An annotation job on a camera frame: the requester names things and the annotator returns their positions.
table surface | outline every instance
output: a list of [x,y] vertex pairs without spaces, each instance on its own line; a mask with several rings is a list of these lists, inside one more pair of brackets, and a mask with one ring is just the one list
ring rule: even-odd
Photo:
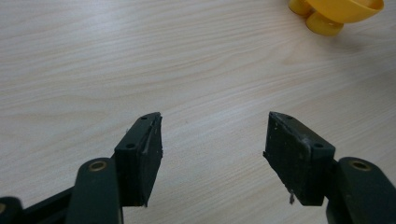
[[140,116],[163,115],[148,208],[125,223],[326,223],[289,204],[269,111],[299,119],[396,183],[396,2],[311,33],[287,1],[3,1],[0,190],[23,206],[74,185]]

wood grain surface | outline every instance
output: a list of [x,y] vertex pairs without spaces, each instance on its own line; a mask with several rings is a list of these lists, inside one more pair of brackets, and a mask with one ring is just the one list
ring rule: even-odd
[[396,2],[311,33],[285,0],[0,3],[0,195],[23,206],[74,184],[126,129],[163,114],[148,208],[125,223],[327,223],[289,204],[262,157],[290,114],[396,183]]

yellow cup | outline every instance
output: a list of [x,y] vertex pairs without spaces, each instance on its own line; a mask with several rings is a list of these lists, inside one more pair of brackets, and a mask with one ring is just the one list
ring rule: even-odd
[[306,25],[311,31],[320,35],[337,35],[344,27],[344,23],[363,21],[374,16],[384,8],[384,2],[383,0],[290,0],[289,8],[296,14],[309,16]]

